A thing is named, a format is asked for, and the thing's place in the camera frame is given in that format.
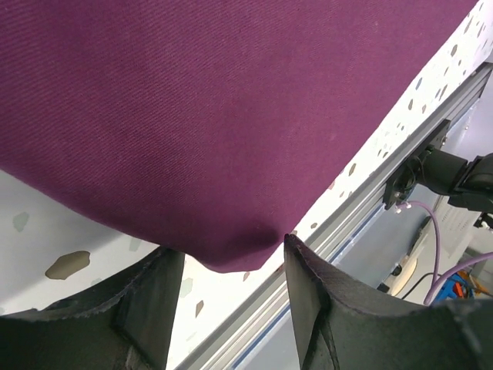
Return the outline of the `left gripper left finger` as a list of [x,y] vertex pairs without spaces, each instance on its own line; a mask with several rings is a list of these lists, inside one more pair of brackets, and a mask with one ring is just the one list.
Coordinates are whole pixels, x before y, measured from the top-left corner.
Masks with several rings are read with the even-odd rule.
[[184,255],[158,248],[112,277],[1,318],[3,369],[164,369]]

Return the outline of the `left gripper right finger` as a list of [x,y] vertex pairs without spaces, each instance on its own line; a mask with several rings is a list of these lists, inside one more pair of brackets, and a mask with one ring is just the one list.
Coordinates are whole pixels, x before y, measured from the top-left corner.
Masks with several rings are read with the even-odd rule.
[[302,369],[490,369],[492,302],[403,301],[353,279],[297,236],[284,238]]

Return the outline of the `purple cloth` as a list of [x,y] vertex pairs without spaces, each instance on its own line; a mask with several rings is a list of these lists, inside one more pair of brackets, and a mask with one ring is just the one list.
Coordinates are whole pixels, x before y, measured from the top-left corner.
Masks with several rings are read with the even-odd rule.
[[260,268],[473,1],[3,1],[1,168],[217,272]]

